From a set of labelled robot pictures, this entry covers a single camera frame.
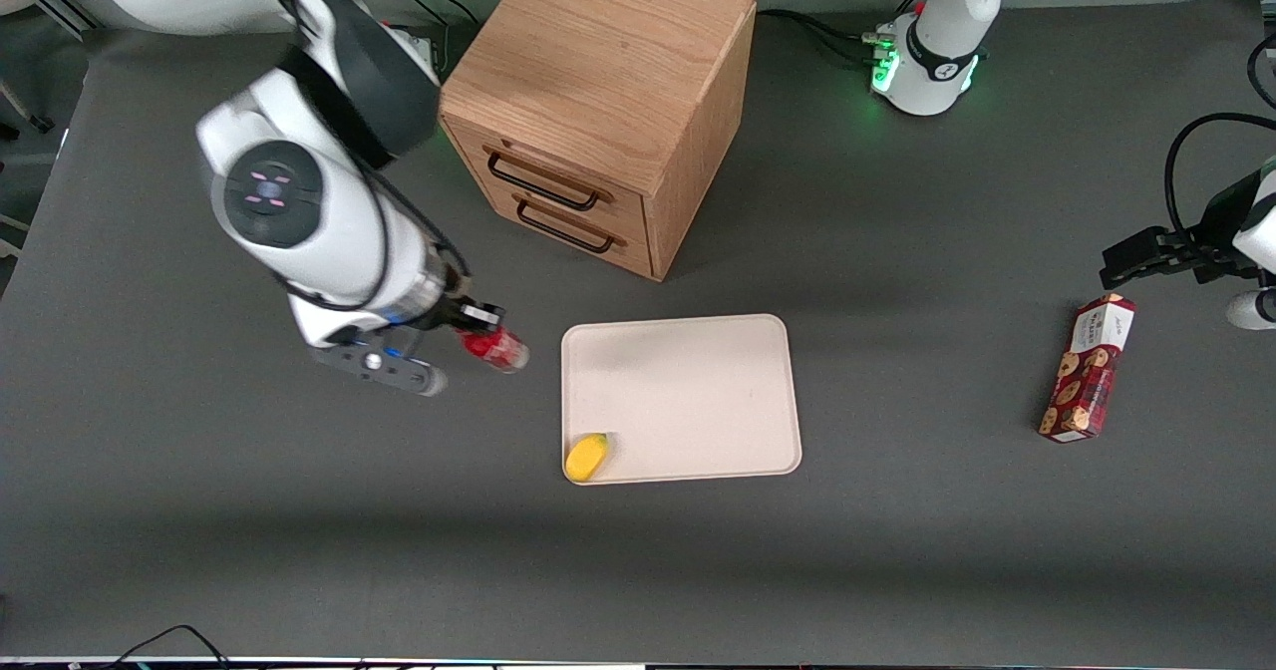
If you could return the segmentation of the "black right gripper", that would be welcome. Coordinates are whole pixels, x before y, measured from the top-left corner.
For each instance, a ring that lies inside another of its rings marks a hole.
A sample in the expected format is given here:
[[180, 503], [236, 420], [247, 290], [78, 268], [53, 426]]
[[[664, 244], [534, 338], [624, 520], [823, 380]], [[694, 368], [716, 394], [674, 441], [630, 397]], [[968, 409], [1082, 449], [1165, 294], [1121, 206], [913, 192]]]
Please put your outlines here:
[[461, 343], [471, 346], [478, 339], [478, 332], [496, 332], [504, 324], [505, 308], [478, 305], [470, 296], [443, 296], [427, 311], [427, 332], [448, 328], [456, 331]]

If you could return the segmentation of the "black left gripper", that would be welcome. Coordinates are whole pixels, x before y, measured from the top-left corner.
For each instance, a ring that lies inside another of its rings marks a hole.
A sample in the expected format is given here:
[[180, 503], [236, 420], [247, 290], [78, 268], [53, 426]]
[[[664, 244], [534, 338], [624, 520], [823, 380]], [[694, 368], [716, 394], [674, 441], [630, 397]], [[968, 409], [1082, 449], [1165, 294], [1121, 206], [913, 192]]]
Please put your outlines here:
[[1254, 171], [1208, 202], [1192, 228], [1199, 250], [1215, 262], [1203, 264], [1185, 248], [1182, 234], [1148, 226], [1102, 251], [1102, 288], [1114, 291], [1134, 279], [1191, 273], [1198, 285], [1222, 276], [1267, 283], [1267, 174]]

